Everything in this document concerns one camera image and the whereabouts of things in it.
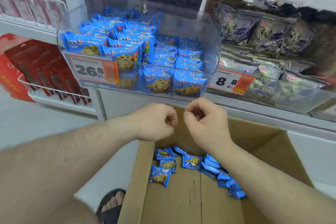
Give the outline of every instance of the white floor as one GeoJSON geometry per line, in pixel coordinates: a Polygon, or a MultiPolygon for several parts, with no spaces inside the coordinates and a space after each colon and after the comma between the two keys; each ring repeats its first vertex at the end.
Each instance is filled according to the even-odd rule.
{"type": "MultiPolygon", "coordinates": [[[[97,122],[93,116],[80,115],[60,109],[48,108],[39,103],[30,103],[12,99],[0,87],[0,149],[25,143],[39,137],[61,133],[70,129],[83,127],[97,122]]],[[[303,135],[289,132],[294,147],[306,167],[317,189],[336,198],[336,184],[329,172],[321,173],[319,165],[314,165],[313,156],[300,152],[300,144],[305,142],[303,135]]],[[[114,188],[127,189],[131,176],[133,162],[137,152],[138,142],[132,142],[121,150],[83,187],[76,197],[85,201],[95,210],[101,198],[114,188]]],[[[334,168],[336,144],[332,144],[330,152],[325,153],[324,163],[332,162],[329,168],[334,168]]]]}

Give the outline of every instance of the cardboard box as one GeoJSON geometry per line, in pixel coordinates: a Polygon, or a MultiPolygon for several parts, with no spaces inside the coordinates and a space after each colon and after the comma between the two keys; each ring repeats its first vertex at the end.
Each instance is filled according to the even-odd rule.
{"type": "MultiPolygon", "coordinates": [[[[180,157],[176,160],[176,174],[171,175],[167,188],[158,183],[148,183],[155,148],[178,146],[193,155],[205,154],[195,144],[183,122],[184,110],[175,109],[179,125],[173,136],[156,144],[139,144],[118,224],[270,223],[248,197],[243,200],[229,197],[228,190],[218,187],[216,180],[197,170],[182,168],[180,157]]],[[[286,131],[238,119],[229,120],[229,129],[237,145],[313,187],[286,131]]]]}

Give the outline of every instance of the price tag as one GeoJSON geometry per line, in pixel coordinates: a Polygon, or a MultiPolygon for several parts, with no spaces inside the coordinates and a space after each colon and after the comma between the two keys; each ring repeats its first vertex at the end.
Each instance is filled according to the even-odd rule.
{"type": "Polygon", "coordinates": [[[218,68],[209,88],[244,95],[254,79],[252,75],[218,68]]]}
{"type": "Polygon", "coordinates": [[[79,55],[69,57],[79,79],[120,85],[117,62],[79,55]]]}

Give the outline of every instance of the transparent acrylic display bin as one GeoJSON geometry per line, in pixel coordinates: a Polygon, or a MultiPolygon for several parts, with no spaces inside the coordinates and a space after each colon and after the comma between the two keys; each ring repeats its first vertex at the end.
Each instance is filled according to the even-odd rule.
{"type": "MultiPolygon", "coordinates": [[[[225,69],[244,74],[234,69],[225,69]]],[[[313,89],[263,76],[255,76],[242,96],[210,87],[207,92],[296,113],[307,113],[336,97],[336,93],[331,91],[313,89]]]]}
{"type": "MultiPolygon", "coordinates": [[[[126,8],[122,4],[125,5],[127,2],[122,0],[121,5],[114,5],[113,7],[126,8]]],[[[83,53],[66,51],[63,47],[60,35],[66,31],[79,33],[77,26],[80,26],[81,23],[86,21],[91,21],[93,14],[88,14],[85,7],[70,11],[65,16],[62,27],[58,31],[59,48],[80,85],[183,100],[191,100],[205,93],[210,80],[216,72],[221,53],[221,40],[210,15],[181,8],[173,9],[171,6],[162,4],[155,8],[155,5],[154,3],[148,7],[150,7],[151,10],[153,9],[153,11],[162,11],[161,23],[158,28],[160,33],[172,36],[178,35],[179,37],[188,37],[191,39],[198,37],[203,51],[201,55],[203,71],[192,72],[195,77],[199,76],[207,79],[204,85],[197,87],[190,82],[184,84],[189,86],[186,90],[182,90],[181,93],[176,93],[176,91],[173,93],[173,75],[175,72],[184,73],[186,70],[144,64],[141,63],[140,60],[137,62],[120,61],[112,60],[111,56],[90,56],[83,53]],[[155,81],[153,84],[150,84],[148,81],[146,83],[143,71],[150,68],[155,70],[159,69],[162,73],[168,73],[171,76],[155,81]]],[[[102,6],[96,13],[103,15],[103,8],[102,6]]]]}

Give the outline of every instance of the price tag reading 26.8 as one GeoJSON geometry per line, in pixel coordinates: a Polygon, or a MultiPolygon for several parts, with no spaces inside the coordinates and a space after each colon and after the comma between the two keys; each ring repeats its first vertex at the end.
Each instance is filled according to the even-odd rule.
{"type": "Polygon", "coordinates": [[[120,84],[116,62],[82,55],[70,55],[70,60],[79,79],[120,84]]]}
{"type": "Polygon", "coordinates": [[[244,95],[254,76],[218,68],[213,76],[209,88],[244,95]]]}

